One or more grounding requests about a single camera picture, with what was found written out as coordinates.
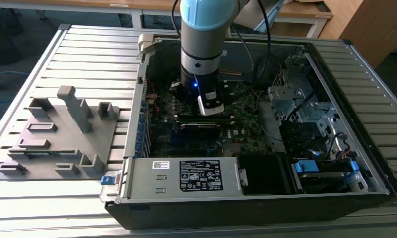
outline floor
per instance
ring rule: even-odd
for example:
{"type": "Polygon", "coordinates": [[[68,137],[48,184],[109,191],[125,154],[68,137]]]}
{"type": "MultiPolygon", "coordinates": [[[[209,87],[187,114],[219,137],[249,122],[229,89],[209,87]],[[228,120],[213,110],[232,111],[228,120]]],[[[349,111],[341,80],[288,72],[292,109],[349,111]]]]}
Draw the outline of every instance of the floor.
{"type": "MultiPolygon", "coordinates": [[[[0,66],[0,71],[31,72],[61,23],[121,26],[117,14],[47,11],[45,16],[47,20],[40,20],[33,10],[20,10],[19,20],[24,32],[13,37],[13,41],[21,52],[23,59],[12,65],[0,66]]],[[[145,16],[144,20],[148,28],[172,29],[168,17],[145,16]]],[[[124,23],[131,26],[129,17],[124,19],[124,23]]],[[[397,59],[395,55],[387,57],[377,68],[377,73],[397,96],[397,59]]],[[[23,75],[0,75],[0,101],[12,101],[24,80],[23,75]]],[[[0,119],[8,106],[9,103],[0,103],[0,119]]]]}

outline red wire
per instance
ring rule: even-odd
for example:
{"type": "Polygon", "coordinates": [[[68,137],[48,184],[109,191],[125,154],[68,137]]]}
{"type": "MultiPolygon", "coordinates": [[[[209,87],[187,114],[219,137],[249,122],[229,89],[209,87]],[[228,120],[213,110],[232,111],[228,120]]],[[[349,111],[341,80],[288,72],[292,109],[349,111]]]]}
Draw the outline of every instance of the red wire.
{"type": "MultiPolygon", "coordinates": [[[[155,94],[155,97],[157,97],[156,90],[155,90],[155,84],[152,83],[151,80],[147,80],[147,82],[152,85],[153,94],[155,94]]],[[[159,112],[159,107],[157,107],[156,99],[157,99],[157,98],[153,98],[153,100],[155,100],[155,101],[153,101],[153,102],[155,102],[155,109],[156,109],[156,111],[159,112]]]]}

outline black cable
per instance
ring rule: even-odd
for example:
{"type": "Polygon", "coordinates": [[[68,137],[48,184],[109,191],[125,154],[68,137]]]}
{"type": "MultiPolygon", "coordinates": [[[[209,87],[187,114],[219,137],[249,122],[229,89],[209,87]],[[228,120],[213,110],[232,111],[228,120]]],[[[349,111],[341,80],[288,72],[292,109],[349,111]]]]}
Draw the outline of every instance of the black cable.
{"type": "Polygon", "coordinates": [[[292,116],[295,115],[295,113],[300,110],[300,108],[303,108],[303,106],[308,103],[308,101],[311,100],[311,98],[315,96],[315,91],[311,92],[311,94],[304,98],[304,100],[301,101],[301,103],[297,105],[297,107],[293,109],[293,111],[291,112],[289,116],[287,117],[287,121],[291,120],[292,116]]]}
{"type": "Polygon", "coordinates": [[[267,10],[265,10],[265,7],[263,5],[263,2],[260,0],[256,0],[257,1],[257,4],[259,4],[259,7],[260,7],[260,11],[264,15],[264,20],[265,20],[265,26],[267,26],[267,35],[268,35],[268,51],[267,51],[267,57],[265,57],[265,62],[264,62],[264,66],[263,66],[263,69],[259,73],[259,76],[257,77],[253,77],[253,83],[251,85],[251,87],[244,90],[244,92],[236,96],[236,98],[232,100],[236,101],[239,100],[243,96],[245,96],[248,94],[249,91],[252,91],[253,87],[256,86],[260,78],[263,77],[264,75],[264,72],[267,70],[267,66],[268,66],[268,61],[271,61],[271,41],[272,41],[272,36],[271,36],[271,26],[269,26],[269,20],[268,20],[268,16],[267,16],[267,10]]]}
{"type": "Polygon", "coordinates": [[[237,32],[236,28],[233,26],[231,26],[231,29],[233,30],[233,32],[237,34],[239,38],[240,38],[240,41],[244,45],[244,48],[245,48],[245,51],[247,51],[247,54],[249,55],[249,59],[251,59],[251,63],[252,63],[252,69],[251,69],[251,72],[249,73],[244,73],[241,75],[248,75],[248,74],[252,74],[255,72],[255,61],[253,61],[253,56],[252,56],[252,53],[251,53],[251,49],[240,35],[240,33],[237,32]]]}
{"type": "Polygon", "coordinates": [[[177,3],[179,3],[179,0],[175,0],[173,6],[172,6],[171,19],[172,19],[173,29],[177,31],[177,35],[181,37],[180,30],[179,30],[177,25],[175,23],[175,8],[177,7],[177,3]]]}
{"type": "Polygon", "coordinates": [[[341,154],[339,155],[337,159],[341,159],[341,157],[343,157],[345,154],[348,154],[348,153],[351,152],[351,145],[349,145],[349,143],[347,143],[345,140],[343,140],[343,143],[345,144],[347,148],[345,148],[345,150],[341,152],[341,154]]]}
{"type": "Polygon", "coordinates": [[[331,139],[331,141],[329,141],[329,145],[328,145],[328,147],[327,147],[325,155],[324,155],[324,159],[325,159],[325,160],[328,160],[328,158],[329,158],[329,152],[331,152],[333,143],[335,143],[335,141],[336,141],[336,138],[337,138],[339,136],[343,136],[343,135],[344,135],[344,133],[343,133],[343,132],[339,132],[339,133],[335,134],[335,136],[332,137],[332,139],[331,139]]]}
{"type": "Polygon", "coordinates": [[[268,20],[268,16],[267,16],[267,10],[265,10],[265,7],[263,5],[263,2],[260,0],[256,0],[257,1],[257,4],[259,4],[259,7],[260,7],[260,10],[263,12],[263,15],[264,15],[264,20],[265,20],[265,25],[267,25],[267,35],[268,35],[268,52],[267,52],[267,58],[265,58],[265,63],[264,63],[264,66],[263,66],[263,69],[260,71],[260,74],[256,78],[256,81],[259,81],[259,79],[263,77],[264,75],[264,72],[267,70],[267,65],[268,65],[268,61],[269,61],[269,58],[271,58],[271,41],[272,41],[272,36],[271,36],[271,26],[269,26],[269,20],[268,20]]]}

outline table leg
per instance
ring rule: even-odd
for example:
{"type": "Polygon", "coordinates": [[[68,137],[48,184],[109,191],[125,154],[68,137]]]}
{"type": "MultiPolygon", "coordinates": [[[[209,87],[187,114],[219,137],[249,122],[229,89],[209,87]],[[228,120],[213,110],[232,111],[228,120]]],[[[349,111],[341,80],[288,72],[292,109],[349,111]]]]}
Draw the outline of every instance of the table leg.
{"type": "Polygon", "coordinates": [[[319,35],[320,35],[320,33],[324,29],[327,21],[328,21],[328,19],[324,19],[324,18],[316,19],[316,22],[312,25],[311,30],[307,34],[308,38],[317,38],[319,37],[319,35]]]}
{"type": "Polygon", "coordinates": [[[132,26],[133,28],[143,28],[143,10],[141,9],[131,9],[131,17],[132,17],[132,26]]]}

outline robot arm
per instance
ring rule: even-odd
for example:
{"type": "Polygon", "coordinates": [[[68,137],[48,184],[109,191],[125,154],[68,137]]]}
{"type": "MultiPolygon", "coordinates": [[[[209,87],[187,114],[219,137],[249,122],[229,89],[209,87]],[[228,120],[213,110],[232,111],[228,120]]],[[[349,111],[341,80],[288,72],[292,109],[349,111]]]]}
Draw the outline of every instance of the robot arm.
{"type": "Polygon", "coordinates": [[[181,0],[181,84],[200,112],[224,111],[217,69],[227,30],[249,0],[181,0]]]}

